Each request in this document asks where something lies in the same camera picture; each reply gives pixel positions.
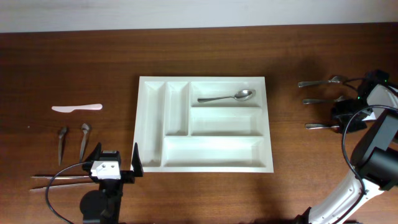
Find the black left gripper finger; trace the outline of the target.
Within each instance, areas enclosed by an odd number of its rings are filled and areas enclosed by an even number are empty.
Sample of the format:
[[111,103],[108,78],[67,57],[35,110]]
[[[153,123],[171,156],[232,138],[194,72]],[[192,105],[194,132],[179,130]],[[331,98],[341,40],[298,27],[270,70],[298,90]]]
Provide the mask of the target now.
[[138,143],[134,143],[131,160],[132,171],[135,177],[142,177],[144,175],[141,159],[139,157]]
[[102,145],[99,142],[96,147],[94,148],[93,152],[86,158],[85,162],[95,161],[98,160],[101,154]]

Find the white cutlery tray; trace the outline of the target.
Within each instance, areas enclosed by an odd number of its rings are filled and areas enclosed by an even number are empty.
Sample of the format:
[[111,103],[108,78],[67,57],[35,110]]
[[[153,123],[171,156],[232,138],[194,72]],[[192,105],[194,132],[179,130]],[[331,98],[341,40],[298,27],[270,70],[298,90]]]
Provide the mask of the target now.
[[[255,90],[250,100],[232,96]],[[134,142],[145,172],[274,170],[264,77],[140,77]]]

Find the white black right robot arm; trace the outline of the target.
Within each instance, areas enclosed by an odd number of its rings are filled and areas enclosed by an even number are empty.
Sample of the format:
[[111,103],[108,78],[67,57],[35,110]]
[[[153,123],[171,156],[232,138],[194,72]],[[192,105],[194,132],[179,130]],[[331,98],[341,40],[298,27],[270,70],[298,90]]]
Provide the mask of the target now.
[[[331,115],[342,135],[372,121],[344,159],[345,179],[296,223],[343,223],[369,199],[397,185],[397,87],[374,70],[357,97]],[[262,77],[140,77],[131,169],[145,172],[274,170],[267,93]]]

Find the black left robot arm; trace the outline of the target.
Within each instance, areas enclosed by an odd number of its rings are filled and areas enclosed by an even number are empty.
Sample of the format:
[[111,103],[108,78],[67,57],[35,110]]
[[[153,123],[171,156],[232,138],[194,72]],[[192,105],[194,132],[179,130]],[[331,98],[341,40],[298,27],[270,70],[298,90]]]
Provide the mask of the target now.
[[118,151],[103,151],[98,143],[86,158],[82,169],[99,185],[97,190],[86,193],[80,201],[83,223],[117,224],[123,187],[135,182],[132,170],[121,170],[121,155]]

